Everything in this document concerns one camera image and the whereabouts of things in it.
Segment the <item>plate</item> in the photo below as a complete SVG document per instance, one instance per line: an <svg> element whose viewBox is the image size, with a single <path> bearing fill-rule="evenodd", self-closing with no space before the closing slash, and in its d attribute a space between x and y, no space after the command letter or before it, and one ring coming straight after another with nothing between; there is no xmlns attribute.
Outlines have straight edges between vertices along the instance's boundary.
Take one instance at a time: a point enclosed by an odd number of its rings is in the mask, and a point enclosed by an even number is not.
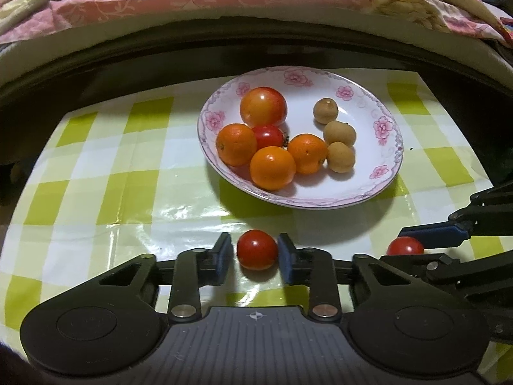
<svg viewBox="0 0 513 385"><path fill-rule="evenodd" d="M327 164L313 175L297 175L279 191L267 192L253 185L246 168L225 165L217 155L215 138L230 123L242 123L240 99L250 89L272 87L287 101L282 130L292 139L301 133L323 137L324 125L314 120L314 104L334 99L338 121L357 132L353 172L338 174ZM403 140L388 109L369 91L347 78L303 66L274 66L247 72L216 90L198 118L198 137L207 161L235 187L257 198L285 207L334 209L359 204L383 191L397 175L403 159Z"/></svg>

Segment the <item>tomato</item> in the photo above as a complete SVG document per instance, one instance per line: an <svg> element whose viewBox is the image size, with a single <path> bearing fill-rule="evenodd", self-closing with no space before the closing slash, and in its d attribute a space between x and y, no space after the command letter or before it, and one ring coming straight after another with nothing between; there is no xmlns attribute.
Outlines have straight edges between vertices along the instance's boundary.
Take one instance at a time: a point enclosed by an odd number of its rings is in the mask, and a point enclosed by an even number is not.
<svg viewBox="0 0 513 385"><path fill-rule="evenodd" d="M287 117L287 102L274 88L253 88L240 100L240 116L249 127L280 125Z"/></svg>
<svg viewBox="0 0 513 385"><path fill-rule="evenodd" d="M389 244L386 254L422 254L424 246L417 239L401 236L393 239Z"/></svg>
<svg viewBox="0 0 513 385"><path fill-rule="evenodd" d="M285 135L275 125L258 125L253 127L253 132L256 136L256 148L262 149L268 146L283 147L285 142Z"/></svg>
<svg viewBox="0 0 513 385"><path fill-rule="evenodd" d="M261 230L246 231L237 242L237 258L246 269L265 270L278 258L278 246Z"/></svg>

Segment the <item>checkered tablecloth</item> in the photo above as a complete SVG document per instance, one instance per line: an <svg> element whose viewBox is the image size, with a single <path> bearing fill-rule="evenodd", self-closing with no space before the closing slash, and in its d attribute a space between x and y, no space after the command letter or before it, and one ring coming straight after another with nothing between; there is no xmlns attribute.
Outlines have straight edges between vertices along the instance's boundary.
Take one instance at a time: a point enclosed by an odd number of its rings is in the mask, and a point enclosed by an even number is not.
<svg viewBox="0 0 513 385"><path fill-rule="evenodd" d="M447 219L491 186L465 137L417 73L334 70L373 92L395 116L404 161L376 198L346 209L294 210L249 196L207 165L196 121L229 77L131 94L67 114L22 193L0 259L0 339L21 350L19 328L35 305L141 253L174 259L234 243L249 228L287 232L299 246L382 255L403 226ZM513 248L513 239L472 238L452 256L468 260ZM158 310L166 308L162 288ZM204 306L305 304L305 287L282 287L276 269L233 266L223 287L204 287ZM341 287L345 308L347 288ZM481 366L491 380L513 371L513 352L492 344Z"/></svg>

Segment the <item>metal bolt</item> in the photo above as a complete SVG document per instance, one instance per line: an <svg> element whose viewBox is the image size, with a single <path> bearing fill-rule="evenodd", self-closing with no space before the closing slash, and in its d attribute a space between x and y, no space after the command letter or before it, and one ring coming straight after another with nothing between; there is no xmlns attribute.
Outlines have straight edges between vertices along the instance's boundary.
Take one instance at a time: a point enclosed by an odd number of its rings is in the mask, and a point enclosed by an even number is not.
<svg viewBox="0 0 513 385"><path fill-rule="evenodd" d="M318 317L327 318L336 316L339 310L331 304L319 304L313 308L312 312Z"/></svg>
<svg viewBox="0 0 513 385"><path fill-rule="evenodd" d="M438 268L438 262L429 262L426 266L426 269L427 270L435 270L436 268Z"/></svg>
<svg viewBox="0 0 513 385"><path fill-rule="evenodd" d="M196 314L196 308L189 304L181 304L171 308L171 314L175 317L187 318Z"/></svg>

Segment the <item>green and white tablecloth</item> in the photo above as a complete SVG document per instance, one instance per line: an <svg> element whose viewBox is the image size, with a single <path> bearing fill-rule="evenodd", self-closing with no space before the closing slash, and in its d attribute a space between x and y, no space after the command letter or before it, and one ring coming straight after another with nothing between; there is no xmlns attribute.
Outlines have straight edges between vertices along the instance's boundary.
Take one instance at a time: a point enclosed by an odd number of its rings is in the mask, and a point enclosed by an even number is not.
<svg viewBox="0 0 513 385"><path fill-rule="evenodd" d="M0 339L21 350L23 317L39 302L141 254L174 259L234 243L249 228L284 231L299 246L338 259L382 255L403 226L445 220L491 186L465 137L417 73L335 70L373 92L395 116L404 161L395 182L361 205L293 210L249 196L210 168L196 120L229 77L187 82L101 102L66 115L22 193L0 260ZM512 238L472 238L448 253L481 258ZM165 310L169 288L157 309ZM349 306L347 289L341 295ZM223 287L202 288L205 306L304 304L305 287L282 287L274 271L249 278L238 264ZM491 379L513 372L513 351L492 344L481 366Z"/></svg>

